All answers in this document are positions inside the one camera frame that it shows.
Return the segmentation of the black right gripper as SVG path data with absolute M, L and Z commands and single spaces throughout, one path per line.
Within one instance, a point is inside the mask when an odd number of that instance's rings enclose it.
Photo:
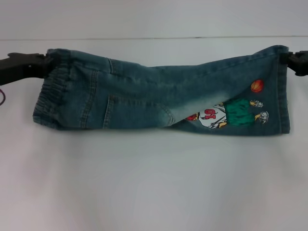
M 308 75 L 308 51 L 289 52 L 288 59 L 288 67 L 295 71 L 296 76 Z

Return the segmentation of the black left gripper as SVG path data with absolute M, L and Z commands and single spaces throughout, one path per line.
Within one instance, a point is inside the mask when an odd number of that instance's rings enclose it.
M 49 54 L 9 53 L 8 58 L 0 61 L 0 85 L 35 77 L 36 68 L 50 68 L 52 65 L 53 58 Z

